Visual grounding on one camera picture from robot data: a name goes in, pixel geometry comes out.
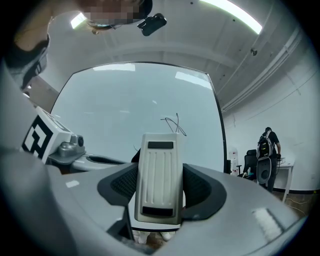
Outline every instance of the chair backrest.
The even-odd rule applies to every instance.
[[[251,172],[256,174],[257,173],[257,151],[255,149],[248,150],[246,155],[244,156],[244,168],[243,172],[247,172],[248,168],[251,167]]]

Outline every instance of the wire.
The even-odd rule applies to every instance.
[[[259,37],[261,36],[261,34],[264,32],[264,29],[266,27],[266,24],[269,20],[270,14],[274,8],[274,4],[275,4],[275,0],[273,0],[272,5],[269,9],[269,13],[265,19],[264,25],[262,27],[262,30],[260,31],[259,35],[256,37],[255,41],[253,42],[253,44],[251,45],[251,49],[255,46],[256,42],[258,41]],[[219,91],[216,93],[217,95],[219,95],[221,93],[221,91],[225,88],[225,86],[229,83],[229,81],[234,77],[234,75],[237,73],[238,69],[242,66],[242,64],[244,63],[244,61],[247,59],[247,57],[251,54],[251,52],[249,51],[243,58],[243,60],[240,62],[240,64],[238,65],[238,67],[235,69],[235,71],[232,73],[232,75],[229,77],[229,79],[224,83],[224,85],[219,89]]]
[[[303,204],[306,204],[306,203],[309,202],[309,201],[306,201],[306,202],[296,202],[296,201],[293,201],[291,198],[286,198],[285,200],[290,200],[290,201],[292,201],[292,202],[294,202],[294,203],[296,203],[296,204],[298,204],[298,205],[303,205]]]
[[[175,132],[178,132],[178,133],[181,132],[184,136],[187,136],[187,134],[185,133],[185,131],[179,126],[179,115],[178,115],[178,113],[176,113],[176,117],[177,117],[177,122],[178,122],[178,123],[176,123],[175,121],[173,121],[173,120],[172,120],[171,118],[169,118],[169,117],[166,117],[166,118],[160,119],[160,120],[161,120],[161,121],[162,121],[162,120],[165,120],[166,123],[168,124],[168,126],[170,127],[171,131],[174,133],[174,130],[172,129],[172,127],[171,127],[171,125],[169,124],[168,121],[173,122],[173,123],[176,125]]]
[[[176,125],[176,129],[175,129],[175,132],[177,132],[177,130],[178,130],[178,127],[179,127],[179,116],[178,116],[178,113],[176,113],[176,117],[177,117],[177,119],[178,119],[178,124]]]
[[[298,208],[292,207],[292,206],[290,206],[290,205],[287,205],[287,206],[289,206],[290,208],[296,209],[296,210],[298,210],[299,212],[302,212],[302,213],[304,214],[304,216],[307,216],[302,210],[299,210]]]

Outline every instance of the floor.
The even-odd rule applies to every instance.
[[[132,232],[133,232],[134,240],[138,242],[139,232],[135,230],[133,230]],[[176,232],[169,232],[169,234],[174,236]],[[146,244],[153,249],[159,249],[160,247],[164,246],[166,243],[169,243],[169,242],[164,241],[164,239],[162,238],[159,232],[151,232],[146,240]]]
[[[273,191],[272,194],[282,201],[283,192]],[[317,199],[319,199],[319,194],[288,194],[285,204],[291,207],[299,218],[303,218],[309,215]]]

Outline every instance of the ceiling light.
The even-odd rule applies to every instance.
[[[189,83],[196,84],[196,85],[200,85],[200,86],[203,86],[203,87],[206,87],[206,88],[212,90],[211,84],[208,81],[203,80],[203,79],[196,77],[194,75],[185,74],[182,72],[177,72],[175,75],[175,78],[180,79],[180,80],[184,80]]]
[[[78,27],[82,22],[84,22],[87,18],[80,12],[73,20],[71,20],[71,26],[73,29]]]
[[[256,32],[257,34],[260,34],[262,30],[262,26],[254,18],[252,18],[248,13],[246,13],[244,10],[236,6],[234,3],[229,2],[227,0],[200,0],[200,1],[206,2],[208,4],[212,4],[236,16],[239,20],[243,21],[250,28],[252,28],[254,32]]]
[[[136,66],[131,63],[125,64],[107,64],[103,66],[93,67],[94,71],[104,71],[104,70],[122,70],[122,71],[136,71]]]

